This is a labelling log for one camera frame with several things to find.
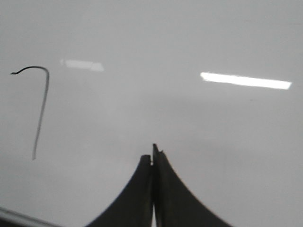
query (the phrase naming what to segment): glossy surface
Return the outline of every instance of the glossy surface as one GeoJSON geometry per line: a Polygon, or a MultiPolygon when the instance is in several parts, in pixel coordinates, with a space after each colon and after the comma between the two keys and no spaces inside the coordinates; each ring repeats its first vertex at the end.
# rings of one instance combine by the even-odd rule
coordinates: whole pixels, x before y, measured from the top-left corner
{"type": "Polygon", "coordinates": [[[157,143],[228,223],[301,227],[302,11],[299,0],[1,1],[0,206],[84,226],[157,143]],[[31,65],[50,71],[35,161],[44,74],[10,75],[31,65]]]}

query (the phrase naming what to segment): black plastic part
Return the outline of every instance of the black plastic part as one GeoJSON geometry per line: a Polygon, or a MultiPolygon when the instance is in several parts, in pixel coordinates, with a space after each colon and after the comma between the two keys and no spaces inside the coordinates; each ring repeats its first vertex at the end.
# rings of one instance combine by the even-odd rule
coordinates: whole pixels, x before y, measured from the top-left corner
{"type": "Polygon", "coordinates": [[[151,227],[151,156],[141,156],[132,178],[116,200],[87,227],[151,227]]]}
{"type": "Polygon", "coordinates": [[[156,144],[153,145],[153,168],[157,227],[231,227],[194,197],[156,144]]]}

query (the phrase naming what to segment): black curved object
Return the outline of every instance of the black curved object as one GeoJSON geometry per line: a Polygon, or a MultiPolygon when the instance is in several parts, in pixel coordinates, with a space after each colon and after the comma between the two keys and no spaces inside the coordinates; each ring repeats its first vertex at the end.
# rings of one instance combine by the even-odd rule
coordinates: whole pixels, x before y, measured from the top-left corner
{"type": "Polygon", "coordinates": [[[194,197],[156,144],[153,145],[153,167],[157,227],[231,227],[194,197]]]}
{"type": "Polygon", "coordinates": [[[121,194],[87,227],[150,227],[151,225],[151,156],[143,155],[135,173],[121,194]]]}
{"type": "Polygon", "coordinates": [[[47,68],[42,67],[42,66],[28,66],[28,67],[25,67],[25,68],[19,70],[18,72],[12,72],[11,74],[12,75],[17,75],[17,74],[21,73],[24,70],[32,69],[32,68],[42,69],[46,73],[46,81],[45,81],[43,102],[42,102],[42,106],[41,106],[41,110],[40,110],[39,123],[38,123],[37,131],[36,131],[34,150],[33,150],[33,156],[32,156],[32,160],[35,160],[36,159],[37,145],[38,145],[38,140],[39,140],[39,135],[40,135],[40,129],[41,129],[41,124],[42,124],[42,119],[43,119],[43,114],[44,114],[44,109],[45,109],[45,103],[46,103],[46,98],[47,98],[47,93],[48,93],[49,71],[47,70],[47,68]]]}

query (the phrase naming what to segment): thin wire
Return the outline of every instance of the thin wire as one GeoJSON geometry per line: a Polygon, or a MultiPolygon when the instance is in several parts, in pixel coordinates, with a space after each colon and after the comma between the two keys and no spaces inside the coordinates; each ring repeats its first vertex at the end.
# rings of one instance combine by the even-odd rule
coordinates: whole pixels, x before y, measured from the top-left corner
{"type": "Polygon", "coordinates": [[[46,73],[46,82],[45,82],[43,102],[42,102],[42,106],[41,106],[39,123],[38,123],[37,131],[36,131],[36,138],[35,138],[34,150],[33,150],[33,156],[32,156],[32,160],[35,160],[36,159],[37,145],[38,145],[38,140],[39,140],[39,135],[40,135],[40,129],[41,129],[42,119],[43,119],[43,115],[44,115],[45,103],[46,103],[46,98],[47,98],[47,93],[48,93],[49,71],[47,70],[47,68],[42,67],[42,66],[28,66],[28,67],[25,67],[25,68],[19,70],[18,72],[12,72],[11,74],[12,75],[17,75],[17,74],[21,73],[22,71],[27,70],[27,69],[31,69],[31,68],[42,69],[46,73]]]}

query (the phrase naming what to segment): black curved cable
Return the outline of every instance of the black curved cable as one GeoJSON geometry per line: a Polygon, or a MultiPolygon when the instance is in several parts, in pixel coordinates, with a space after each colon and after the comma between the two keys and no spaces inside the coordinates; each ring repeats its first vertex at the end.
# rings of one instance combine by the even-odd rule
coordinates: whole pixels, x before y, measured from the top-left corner
{"type": "Polygon", "coordinates": [[[31,69],[31,68],[42,69],[46,73],[46,82],[45,82],[44,96],[43,96],[43,102],[42,102],[42,107],[41,107],[41,111],[40,111],[39,123],[38,123],[38,127],[37,127],[35,144],[34,144],[34,150],[33,150],[33,157],[32,157],[32,159],[35,160],[36,159],[36,150],[37,150],[37,145],[38,145],[38,139],[39,139],[41,124],[42,124],[42,118],[43,118],[43,114],[44,114],[45,103],[46,103],[47,92],[48,92],[49,71],[47,70],[47,68],[42,67],[42,66],[28,66],[28,67],[25,67],[25,68],[19,70],[18,72],[12,72],[11,74],[12,75],[16,75],[16,74],[21,73],[24,70],[31,69]]]}

